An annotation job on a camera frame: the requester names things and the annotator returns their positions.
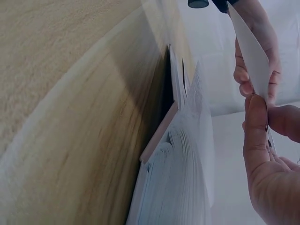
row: fingernail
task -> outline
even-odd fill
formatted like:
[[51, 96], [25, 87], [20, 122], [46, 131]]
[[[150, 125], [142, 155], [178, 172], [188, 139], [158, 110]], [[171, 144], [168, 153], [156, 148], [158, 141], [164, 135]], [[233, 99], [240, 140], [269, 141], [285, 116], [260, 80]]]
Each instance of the fingernail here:
[[249, 106], [250, 106], [250, 102], [251, 102], [251, 99], [252, 97], [255, 96], [255, 94], [251, 94], [249, 95], [246, 100], [245, 100], [245, 110], [248, 111], [249, 109]]

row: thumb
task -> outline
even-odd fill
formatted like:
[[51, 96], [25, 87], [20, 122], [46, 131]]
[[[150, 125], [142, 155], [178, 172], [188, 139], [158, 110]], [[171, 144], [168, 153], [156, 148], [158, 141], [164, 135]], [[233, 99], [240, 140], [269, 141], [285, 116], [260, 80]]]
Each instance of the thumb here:
[[246, 99], [245, 140], [243, 155], [247, 176], [270, 160], [266, 142], [267, 107], [264, 99], [258, 95], [252, 95]]

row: light wood panel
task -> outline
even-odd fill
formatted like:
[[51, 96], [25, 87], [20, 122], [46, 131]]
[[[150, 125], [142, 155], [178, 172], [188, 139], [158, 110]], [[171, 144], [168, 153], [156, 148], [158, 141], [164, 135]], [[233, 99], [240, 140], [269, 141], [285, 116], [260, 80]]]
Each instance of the light wood panel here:
[[194, 69], [177, 4], [0, 9], [1, 222], [123, 224], [159, 121], [166, 45]]

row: black object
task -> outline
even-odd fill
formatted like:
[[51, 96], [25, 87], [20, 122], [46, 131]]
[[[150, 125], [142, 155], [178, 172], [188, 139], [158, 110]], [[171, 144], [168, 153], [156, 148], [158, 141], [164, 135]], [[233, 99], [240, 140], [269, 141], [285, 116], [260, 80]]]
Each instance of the black object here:
[[187, 0], [187, 5], [191, 8], [205, 8], [209, 2], [208, 0]]
[[[232, 5], [237, 1], [238, 0], [228, 0], [228, 2]], [[227, 0], [212, 0], [212, 2], [222, 13], [227, 13]], [[191, 8], [205, 8], [209, 5], [209, 2], [208, 0], [187, 0], [187, 5]]]

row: dark gap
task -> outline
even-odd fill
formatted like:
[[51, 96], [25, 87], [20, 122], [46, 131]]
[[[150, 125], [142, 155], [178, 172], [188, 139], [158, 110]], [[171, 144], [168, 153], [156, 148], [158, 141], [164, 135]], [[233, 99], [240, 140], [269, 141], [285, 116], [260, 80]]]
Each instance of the dark gap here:
[[171, 60], [170, 60], [170, 52], [167, 50], [166, 52], [166, 62], [165, 62], [165, 78], [164, 78], [164, 86], [163, 86], [163, 99], [162, 99], [162, 110], [159, 123], [164, 119], [165, 115], [171, 108], [174, 102], [173, 97], [173, 87], [172, 87], [172, 77], [171, 77]]

